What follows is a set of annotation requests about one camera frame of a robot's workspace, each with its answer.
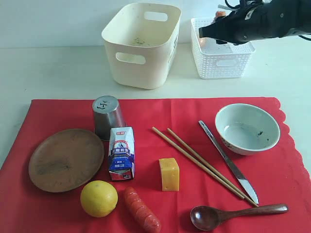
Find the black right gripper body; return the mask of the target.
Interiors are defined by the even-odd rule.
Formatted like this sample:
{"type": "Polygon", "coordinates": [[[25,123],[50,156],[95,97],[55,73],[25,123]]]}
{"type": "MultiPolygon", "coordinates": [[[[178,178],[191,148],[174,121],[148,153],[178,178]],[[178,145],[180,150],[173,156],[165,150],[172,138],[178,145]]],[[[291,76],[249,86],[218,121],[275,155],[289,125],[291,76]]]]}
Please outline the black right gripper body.
{"type": "Polygon", "coordinates": [[[245,44],[270,38],[267,31],[267,12],[262,4],[251,4],[219,16],[213,23],[198,29],[199,38],[212,38],[218,44],[245,44]]]}

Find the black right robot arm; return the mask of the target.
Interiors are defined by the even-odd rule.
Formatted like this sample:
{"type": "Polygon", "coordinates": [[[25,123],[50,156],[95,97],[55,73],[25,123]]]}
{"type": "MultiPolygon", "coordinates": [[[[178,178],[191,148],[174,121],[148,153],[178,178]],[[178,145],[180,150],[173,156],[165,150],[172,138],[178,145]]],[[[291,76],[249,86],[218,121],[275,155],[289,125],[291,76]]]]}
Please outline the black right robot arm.
{"type": "Polygon", "coordinates": [[[218,44],[242,45],[250,41],[287,36],[309,40],[311,2],[309,0],[241,0],[227,16],[198,30],[199,38],[212,38],[218,44]]]}

